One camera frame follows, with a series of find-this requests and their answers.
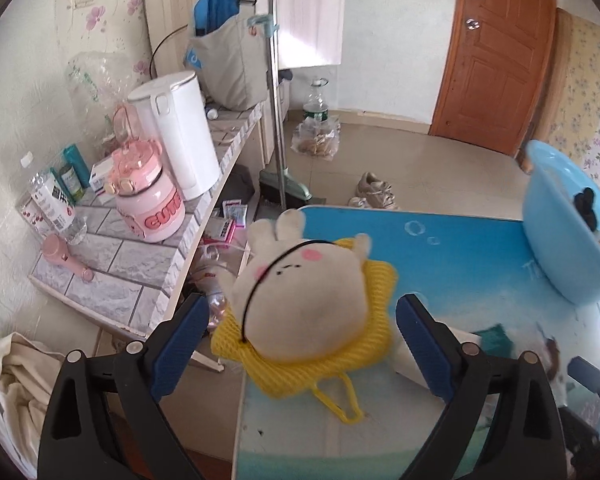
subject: gray tote bag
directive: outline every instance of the gray tote bag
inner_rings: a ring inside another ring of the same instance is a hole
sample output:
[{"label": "gray tote bag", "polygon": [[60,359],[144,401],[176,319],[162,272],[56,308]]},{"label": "gray tote bag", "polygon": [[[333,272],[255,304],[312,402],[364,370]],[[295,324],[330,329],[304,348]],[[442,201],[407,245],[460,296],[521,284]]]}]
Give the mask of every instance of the gray tote bag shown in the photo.
[{"label": "gray tote bag", "polygon": [[229,110],[248,110],[267,99],[264,35],[247,19],[234,16],[197,37],[189,25],[184,64],[196,71],[203,91]]}]

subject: plush bunny toy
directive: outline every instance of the plush bunny toy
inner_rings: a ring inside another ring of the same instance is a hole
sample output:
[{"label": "plush bunny toy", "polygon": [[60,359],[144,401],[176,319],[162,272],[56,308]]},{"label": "plush bunny toy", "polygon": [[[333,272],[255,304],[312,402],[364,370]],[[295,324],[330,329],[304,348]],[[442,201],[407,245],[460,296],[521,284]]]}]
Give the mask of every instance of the plush bunny toy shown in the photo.
[{"label": "plush bunny toy", "polygon": [[365,329],[369,237],[359,234],[347,249],[305,240],[303,231],[304,213],[293,209],[280,215],[275,232],[268,220],[254,222],[247,233],[254,257],[244,272],[218,271],[242,340],[272,362],[328,356]]}]

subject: screw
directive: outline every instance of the screw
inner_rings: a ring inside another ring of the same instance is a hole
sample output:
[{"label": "screw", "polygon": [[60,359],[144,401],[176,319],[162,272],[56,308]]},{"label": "screw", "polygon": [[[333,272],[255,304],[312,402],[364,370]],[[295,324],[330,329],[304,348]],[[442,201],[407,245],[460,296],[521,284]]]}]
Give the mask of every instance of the screw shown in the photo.
[{"label": "screw", "polygon": [[530,365],[534,365],[538,362],[538,356],[533,352],[525,352],[523,357],[525,358],[525,361]]},{"label": "screw", "polygon": [[66,357],[66,360],[70,363],[77,363],[81,357],[82,353],[79,350],[73,350],[69,352],[69,354]]},{"label": "screw", "polygon": [[143,347],[144,345],[140,341],[132,341],[126,346],[126,351],[129,354],[137,354]]},{"label": "screw", "polygon": [[462,351],[467,355],[478,355],[480,353],[480,347],[476,343],[464,343],[462,345]]}]

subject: plastic bag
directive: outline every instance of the plastic bag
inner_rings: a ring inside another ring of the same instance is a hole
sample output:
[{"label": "plastic bag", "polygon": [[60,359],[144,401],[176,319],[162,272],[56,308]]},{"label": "plastic bag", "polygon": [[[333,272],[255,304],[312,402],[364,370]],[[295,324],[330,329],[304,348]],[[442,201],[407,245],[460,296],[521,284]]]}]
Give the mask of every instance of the plastic bag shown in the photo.
[{"label": "plastic bag", "polygon": [[333,160],[340,147],[340,120],[329,117],[325,121],[307,117],[296,127],[291,149],[296,153]]},{"label": "plastic bag", "polygon": [[65,76],[78,124],[100,160],[117,147],[112,119],[136,86],[132,63],[124,54],[81,52],[69,60]]}]

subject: pink cheek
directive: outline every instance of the pink cheek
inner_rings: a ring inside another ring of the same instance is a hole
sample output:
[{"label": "pink cheek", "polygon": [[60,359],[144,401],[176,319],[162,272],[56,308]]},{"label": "pink cheek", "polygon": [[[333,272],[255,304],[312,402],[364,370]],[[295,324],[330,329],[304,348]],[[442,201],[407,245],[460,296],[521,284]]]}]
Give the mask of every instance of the pink cheek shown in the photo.
[{"label": "pink cheek", "polygon": [[316,251],[315,249],[305,249],[302,251],[301,256],[303,259],[310,262],[318,262],[322,259],[322,253],[320,251]]},{"label": "pink cheek", "polygon": [[256,280],[259,280],[262,277],[262,275],[266,272],[266,270],[267,270],[267,266],[264,266],[264,265],[259,266],[256,269],[256,273],[255,273]]}]

